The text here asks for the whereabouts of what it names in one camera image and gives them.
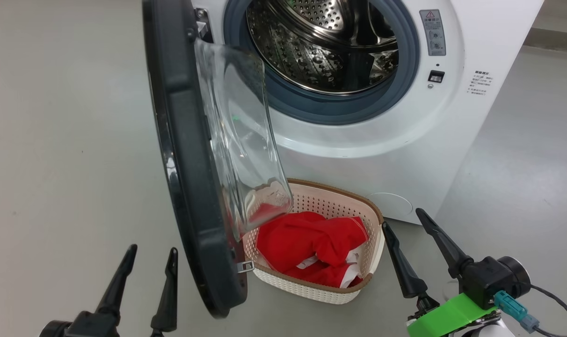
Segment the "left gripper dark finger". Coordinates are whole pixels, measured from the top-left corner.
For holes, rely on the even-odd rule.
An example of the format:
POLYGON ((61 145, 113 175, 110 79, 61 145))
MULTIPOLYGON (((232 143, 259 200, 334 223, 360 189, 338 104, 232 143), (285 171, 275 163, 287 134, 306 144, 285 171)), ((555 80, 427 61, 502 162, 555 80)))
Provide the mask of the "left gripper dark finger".
POLYGON ((118 326, 121 320, 120 309, 125 284, 134 266, 137 250, 138 246, 136 244, 128 247, 95 310, 96 313, 112 316, 116 320, 115 326, 118 326))
POLYGON ((166 281, 155 316, 151 320, 152 333, 150 337, 164 337, 177 329, 177 290, 178 290, 177 248, 172 247, 165 267, 166 281))

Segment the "cream perforated laundry basket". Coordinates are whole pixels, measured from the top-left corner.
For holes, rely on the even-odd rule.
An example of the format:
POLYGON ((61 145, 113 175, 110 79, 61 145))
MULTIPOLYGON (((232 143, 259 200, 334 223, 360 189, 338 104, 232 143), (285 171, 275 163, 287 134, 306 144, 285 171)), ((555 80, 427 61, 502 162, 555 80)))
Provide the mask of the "cream perforated laundry basket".
POLYGON ((260 228, 252 230, 243 237, 244 252, 247 259, 254 263, 255 275, 271 286, 307 299, 335 305, 352 301, 371 282, 382 256, 385 238, 382 233, 384 217, 381 211, 369 199, 334 186, 292 178, 288 183, 293 195, 293 203, 288 208, 287 214, 315 212, 326 219, 358 217, 362 220, 370 237, 360 246, 358 263, 363 280, 348 288, 334 288, 290 278, 271 269, 256 249, 256 237, 260 228))

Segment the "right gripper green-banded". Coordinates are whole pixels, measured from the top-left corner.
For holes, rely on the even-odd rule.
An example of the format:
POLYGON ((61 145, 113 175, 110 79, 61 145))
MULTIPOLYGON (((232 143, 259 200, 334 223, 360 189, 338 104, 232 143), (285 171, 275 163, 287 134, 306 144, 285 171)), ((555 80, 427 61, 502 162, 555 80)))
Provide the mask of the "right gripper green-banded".
MULTIPOLYGON (((424 209, 416 208, 415 213, 425 232, 433 237, 446 260, 450 277, 461 279, 463 269, 474 263, 474 260, 437 225, 424 209)), ((412 268, 401 251, 397 236, 386 221, 382 223, 382 232, 402 295, 405 299, 416 299, 417 311, 414 315, 422 315, 408 322, 409 337, 443 337, 460 328, 465 328, 497 309, 495 306, 482 309, 465 293, 451 298, 439 307, 439 302, 427 294, 427 284, 412 268)))

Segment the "dark glass washing machine door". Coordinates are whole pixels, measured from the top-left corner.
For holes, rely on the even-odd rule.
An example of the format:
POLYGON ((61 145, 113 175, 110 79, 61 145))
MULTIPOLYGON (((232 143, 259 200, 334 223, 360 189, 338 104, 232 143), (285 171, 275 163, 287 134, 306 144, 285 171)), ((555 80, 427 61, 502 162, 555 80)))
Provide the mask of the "dark glass washing machine door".
POLYGON ((142 0, 147 74, 172 207, 211 316, 247 300, 243 237, 285 214, 293 194, 267 102, 266 67, 206 40, 191 0, 142 0))

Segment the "grey rubber door gasket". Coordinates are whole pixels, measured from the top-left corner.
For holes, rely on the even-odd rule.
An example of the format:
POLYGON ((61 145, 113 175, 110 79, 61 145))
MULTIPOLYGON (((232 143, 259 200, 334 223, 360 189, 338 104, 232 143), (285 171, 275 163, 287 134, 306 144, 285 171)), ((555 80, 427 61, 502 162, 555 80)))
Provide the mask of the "grey rubber door gasket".
POLYGON ((391 26, 399 51, 395 73, 379 85, 350 95, 325 95, 300 88, 275 73, 256 51, 245 11, 252 0, 227 0, 222 19, 224 41, 251 51, 266 65, 271 107, 284 115, 319 125, 349 125, 386 113, 409 92, 420 67, 420 39, 409 0, 369 0, 391 26))

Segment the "grey warning label sticker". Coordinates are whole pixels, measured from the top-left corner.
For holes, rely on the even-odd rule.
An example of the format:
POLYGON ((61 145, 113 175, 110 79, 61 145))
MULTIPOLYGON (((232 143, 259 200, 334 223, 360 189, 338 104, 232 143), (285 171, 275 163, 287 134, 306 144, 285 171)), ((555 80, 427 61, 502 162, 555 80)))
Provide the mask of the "grey warning label sticker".
POLYGON ((445 32, 439 9, 422 9, 420 18, 429 56, 446 56, 445 32))

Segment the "white washing machine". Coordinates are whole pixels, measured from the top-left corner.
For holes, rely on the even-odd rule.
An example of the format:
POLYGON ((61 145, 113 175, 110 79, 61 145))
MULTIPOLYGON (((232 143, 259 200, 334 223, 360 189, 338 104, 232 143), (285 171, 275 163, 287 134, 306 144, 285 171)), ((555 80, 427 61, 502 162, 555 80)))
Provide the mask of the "white washing machine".
MULTIPOLYGON (((191 2, 215 42, 228 45, 222 30, 227 0, 191 2)), ((271 107, 267 92, 286 177, 366 197, 387 218, 418 224, 416 208, 435 216, 543 4, 409 0, 421 48, 416 79, 399 103, 367 121, 300 121, 271 107), (429 56, 422 9, 439 9, 446 56, 429 56)))

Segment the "steel washer drum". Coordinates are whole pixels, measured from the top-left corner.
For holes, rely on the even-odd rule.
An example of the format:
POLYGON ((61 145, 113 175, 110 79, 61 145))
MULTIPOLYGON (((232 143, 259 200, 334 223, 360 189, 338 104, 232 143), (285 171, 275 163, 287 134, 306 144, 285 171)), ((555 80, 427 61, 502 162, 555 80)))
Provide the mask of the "steel washer drum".
POLYGON ((311 92, 364 92, 399 64, 396 36, 369 0, 252 0, 245 17, 270 68, 311 92))

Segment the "grey wall baseboard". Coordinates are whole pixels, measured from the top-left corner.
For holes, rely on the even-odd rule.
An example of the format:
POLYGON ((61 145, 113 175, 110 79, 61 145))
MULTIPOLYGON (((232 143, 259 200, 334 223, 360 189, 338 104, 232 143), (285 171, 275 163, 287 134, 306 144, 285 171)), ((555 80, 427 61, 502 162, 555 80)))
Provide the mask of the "grey wall baseboard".
POLYGON ((546 51, 567 53, 567 32, 531 28, 523 45, 546 51))

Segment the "plain red garment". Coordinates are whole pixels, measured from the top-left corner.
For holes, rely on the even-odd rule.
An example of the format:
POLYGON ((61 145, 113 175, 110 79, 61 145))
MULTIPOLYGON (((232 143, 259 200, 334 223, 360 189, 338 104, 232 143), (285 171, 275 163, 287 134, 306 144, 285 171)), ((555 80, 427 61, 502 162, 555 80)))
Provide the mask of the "plain red garment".
POLYGON ((271 269, 284 273, 312 257, 328 266, 341 266, 369 238, 358 217, 326 219, 319 213, 300 212, 260 227, 256 249, 271 269))

